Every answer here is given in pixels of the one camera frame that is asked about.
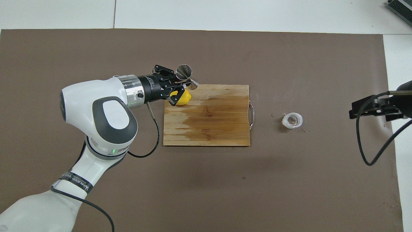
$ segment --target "white floor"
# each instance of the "white floor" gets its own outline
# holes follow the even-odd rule
[[[386,9],[384,3],[385,0],[0,0],[0,29],[156,28],[384,34],[389,89],[394,90],[412,80],[412,27]],[[403,123],[395,121],[394,131]],[[408,128],[395,140],[406,232],[412,232],[411,138],[412,128]]]

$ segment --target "cutting board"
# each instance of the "cutting board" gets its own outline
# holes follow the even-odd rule
[[[250,145],[248,85],[199,85],[190,94],[183,106],[165,101],[163,145]]]

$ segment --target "lemon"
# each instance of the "lemon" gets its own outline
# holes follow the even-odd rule
[[[177,91],[173,91],[170,94],[170,96],[174,96],[174,95],[177,95],[177,94],[178,94]],[[183,95],[180,97],[180,99],[176,103],[176,105],[178,105],[178,106],[186,105],[191,98],[192,98],[192,95],[190,95],[189,91],[185,89],[185,91],[183,92]]]

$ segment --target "metal handle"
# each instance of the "metal handle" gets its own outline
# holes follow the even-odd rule
[[[252,123],[249,126],[249,130],[252,129],[253,123],[255,122],[255,108],[253,108],[252,103],[249,100],[249,107],[252,109]]]

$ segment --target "wet stain on wood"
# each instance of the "wet stain on wood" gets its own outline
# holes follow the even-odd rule
[[[164,109],[166,146],[249,146],[248,85],[200,85],[188,104]]]

